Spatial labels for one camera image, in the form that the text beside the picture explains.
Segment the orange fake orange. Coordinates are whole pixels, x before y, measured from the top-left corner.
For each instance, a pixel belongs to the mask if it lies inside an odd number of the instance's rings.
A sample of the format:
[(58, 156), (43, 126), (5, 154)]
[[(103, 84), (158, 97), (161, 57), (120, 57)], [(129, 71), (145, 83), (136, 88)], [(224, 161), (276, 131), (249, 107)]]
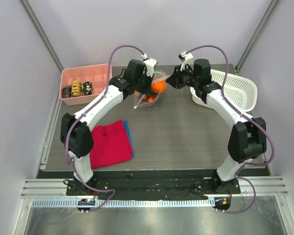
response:
[(158, 81), (158, 82), (153, 82), (151, 84), (151, 90), (154, 93), (157, 94), (162, 94), (163, 92), (165, 92), (167, 89), (167, 83), (163, 80), (163, 81)]

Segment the clear zip top bag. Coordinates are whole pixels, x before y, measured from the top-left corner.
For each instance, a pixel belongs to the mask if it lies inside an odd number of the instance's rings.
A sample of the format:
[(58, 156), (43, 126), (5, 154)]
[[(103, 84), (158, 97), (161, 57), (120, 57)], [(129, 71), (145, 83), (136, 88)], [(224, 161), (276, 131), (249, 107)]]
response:
[(154, 105), (167, 90), (166, 80), (169, 78), (162, 70), (156, 70), (151, 83), (151, 90), (148, 94), (142, 94), (139, 91), (134, 92), (133, 109), (143, 108)]

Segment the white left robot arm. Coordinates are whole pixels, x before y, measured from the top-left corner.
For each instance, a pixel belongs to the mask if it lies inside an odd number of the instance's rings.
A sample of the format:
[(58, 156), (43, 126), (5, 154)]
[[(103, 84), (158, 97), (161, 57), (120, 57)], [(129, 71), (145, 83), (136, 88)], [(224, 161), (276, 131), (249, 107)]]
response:
[(130, 60), (126, 69), (111, 78), (108, 86), (92, 102), (73, 115), (63, 115), (60, 140), (64, 144), (68, 164), (73, 167), (74, 177), (79, 180), (77, 189), (83, 195), (90, 195), (95, 188), (90, 180), (93, 177), (90, 152), (95, 144), (91, 131), (114, 106), (135, 91), (147, 93), (151, 90), (157, 63), (153, 58)]

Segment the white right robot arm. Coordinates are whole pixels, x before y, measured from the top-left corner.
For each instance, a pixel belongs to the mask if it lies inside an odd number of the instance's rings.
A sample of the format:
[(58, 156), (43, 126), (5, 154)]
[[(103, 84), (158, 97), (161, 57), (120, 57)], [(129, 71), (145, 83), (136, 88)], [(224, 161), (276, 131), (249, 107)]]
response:
[(234, 184), (238, 172), (267, 150), (266, 128), (263, 118), (253, 118), (230, 106), (221, 93), (221, 85), (212, 80), (211, 65), (207, 59), (196, 59), (194, 66), (175, 66), (166, 80), (176, 89), (185, 86), (195, 90), (196, 95), (211, 106), (231, 128), (228, 141), (228, 157), (212, 174), (211, 186), (216, 193), (223, 193)]

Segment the red yellow lychee bunch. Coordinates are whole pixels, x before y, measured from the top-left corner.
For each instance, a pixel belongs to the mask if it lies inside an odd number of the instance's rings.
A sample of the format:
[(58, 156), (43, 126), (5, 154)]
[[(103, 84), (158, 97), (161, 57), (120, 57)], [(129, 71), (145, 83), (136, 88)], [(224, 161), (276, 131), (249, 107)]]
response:
[(157, 97), (156, 93), (142, 94), (138, 91), (135, 91), (134, 95), (138, 99), (139, 102), (144, 102), (144, 103), (151, 103)]

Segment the blue folded cloth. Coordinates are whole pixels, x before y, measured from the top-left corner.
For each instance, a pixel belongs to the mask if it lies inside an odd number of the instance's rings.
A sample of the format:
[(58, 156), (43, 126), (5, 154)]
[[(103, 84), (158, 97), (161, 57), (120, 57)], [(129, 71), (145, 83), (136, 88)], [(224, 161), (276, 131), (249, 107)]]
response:
[(124, 129), (122, 132), (122, 141), (121, 141), (122, 162), (127, 162), (133, 159), (134, 151), (132, 148), (132, 142), (131, 142), (131, 137), (129, 133), (128, 123), (126, 120), (121, 120), (121, 123)]

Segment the black white patterned item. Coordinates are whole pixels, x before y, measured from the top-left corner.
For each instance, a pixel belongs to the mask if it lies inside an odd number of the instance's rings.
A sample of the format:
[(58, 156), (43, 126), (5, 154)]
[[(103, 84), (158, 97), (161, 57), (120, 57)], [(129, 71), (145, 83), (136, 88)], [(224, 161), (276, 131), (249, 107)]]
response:
[(87, 81), (82, 84), (82, 93), (83, 95), (91, 95), (93, 92), (92, 82)]

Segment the white perforated plastic basket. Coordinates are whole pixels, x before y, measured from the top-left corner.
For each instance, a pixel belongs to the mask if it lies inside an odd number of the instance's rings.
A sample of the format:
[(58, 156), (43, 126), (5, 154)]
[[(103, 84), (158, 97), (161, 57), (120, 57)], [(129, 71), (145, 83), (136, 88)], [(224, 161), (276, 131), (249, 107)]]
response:
[[(225, 72), (211, 69), (211, 75), (213, 81), (222, 85)], [(190, 87), (190, 92), (194, 103), (212, 108), (196, 96), (194, 88)], [(244, 112), (252, 111), (257, 102), (258, 90), (255, 83), (247, 78), (234, 74), (228, 73), (224, 93), (231, 102), (235, 103)]]

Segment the pink compartment tray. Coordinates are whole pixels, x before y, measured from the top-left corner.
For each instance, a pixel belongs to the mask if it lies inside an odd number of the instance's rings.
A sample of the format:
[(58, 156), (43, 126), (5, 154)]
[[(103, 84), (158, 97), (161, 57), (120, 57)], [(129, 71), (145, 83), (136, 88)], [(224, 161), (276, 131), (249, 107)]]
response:
[(106, 87), (112, 77), (108, 64), (64, 69), (61, 73), (59, 98), (68, 106), (87, 104)]

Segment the yellow spiral item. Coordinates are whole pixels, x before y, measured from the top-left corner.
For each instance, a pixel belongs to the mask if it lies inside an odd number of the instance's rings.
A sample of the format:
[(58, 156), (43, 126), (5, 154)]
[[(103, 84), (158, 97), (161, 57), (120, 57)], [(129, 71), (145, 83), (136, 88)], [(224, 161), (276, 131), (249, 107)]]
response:
[(82, 96), (83, 92), (82, 92), (82, 83), (78, 80), (75, 80), (72, 83), (72, 87), (71, 87), (71, 96), (72, 97), (79, 97)]

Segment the red folded cloth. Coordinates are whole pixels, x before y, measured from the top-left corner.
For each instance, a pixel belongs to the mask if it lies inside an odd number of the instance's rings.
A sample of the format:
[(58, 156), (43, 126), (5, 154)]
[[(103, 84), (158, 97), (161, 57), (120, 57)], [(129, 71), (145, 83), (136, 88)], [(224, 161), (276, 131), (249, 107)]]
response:
[(92, 131), (94, 146), (90, 152), (91, 168), (101, 168), (122, 162), (121, 119), (108, 125), (96, 126)]

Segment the dark brown round item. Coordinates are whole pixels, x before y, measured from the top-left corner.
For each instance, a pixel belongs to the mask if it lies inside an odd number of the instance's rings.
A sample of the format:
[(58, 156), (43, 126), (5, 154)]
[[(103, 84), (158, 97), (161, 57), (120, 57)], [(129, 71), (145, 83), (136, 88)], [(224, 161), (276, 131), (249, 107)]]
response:
[(70, 98), (72, 96), (72, 88), (64, 87), (62, 89), (62, 98)]

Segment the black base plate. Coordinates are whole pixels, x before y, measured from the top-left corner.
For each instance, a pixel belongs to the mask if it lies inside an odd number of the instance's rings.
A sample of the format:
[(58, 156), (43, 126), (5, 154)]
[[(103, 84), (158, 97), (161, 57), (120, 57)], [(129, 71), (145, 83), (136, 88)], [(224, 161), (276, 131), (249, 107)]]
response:
[(77, 179), (65, 179), (67, 196), (90, 196), (106, 200), (201, 200), (213, 194), (240, 194), (238, 180), (225, 192), (212, 189), (213, 170), (175, 169), (95, 171), (85, 187)]

